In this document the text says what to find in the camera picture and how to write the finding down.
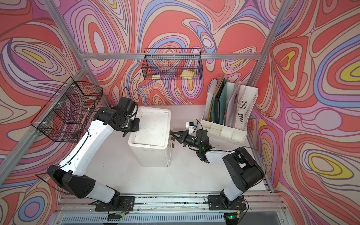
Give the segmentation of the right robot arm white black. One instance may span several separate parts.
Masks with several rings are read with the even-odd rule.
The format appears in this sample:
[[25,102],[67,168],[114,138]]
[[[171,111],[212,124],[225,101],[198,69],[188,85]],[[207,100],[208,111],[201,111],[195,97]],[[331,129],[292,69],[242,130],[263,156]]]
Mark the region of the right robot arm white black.
[[224,188],[218,196],[208,196],[210,210],[238,210],[246,208],[243,194],[260,183],[264,170],[244,148],[233,151],[215,149],[210,144],[207,130],[200,129],[193,136],[189,130],[170,132],[170,135],[183,147],[195,151],[202,162],[207,164],[224,165],[229,172],[232,182]]

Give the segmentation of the white plastic drawer cabinet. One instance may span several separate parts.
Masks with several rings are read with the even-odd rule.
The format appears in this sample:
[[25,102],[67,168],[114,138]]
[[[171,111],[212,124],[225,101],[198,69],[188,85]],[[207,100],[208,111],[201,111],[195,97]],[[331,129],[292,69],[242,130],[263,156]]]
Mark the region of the white plastic drawer cabinet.
[[138,162],[143,167],[169,167],[171,111],[142,106],[136,117],[140,119],[139,131],[130,135],[128,145]]

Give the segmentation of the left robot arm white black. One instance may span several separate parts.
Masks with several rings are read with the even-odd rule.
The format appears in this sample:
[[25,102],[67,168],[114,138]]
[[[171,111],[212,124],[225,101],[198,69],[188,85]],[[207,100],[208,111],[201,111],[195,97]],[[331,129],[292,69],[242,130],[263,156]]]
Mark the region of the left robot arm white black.
[[97,182],[85,172],[98,149],[113,132],[120,131],[125,137],[127,133],[139,131],[137,111],[138,104],[132,100],[111,108],[100,108],[75,148],[58,165],[51,165],[46,174],[75,197],[93,199],[92,205],[99,212],[130,212],[128,201],[123,200],[119,191]]

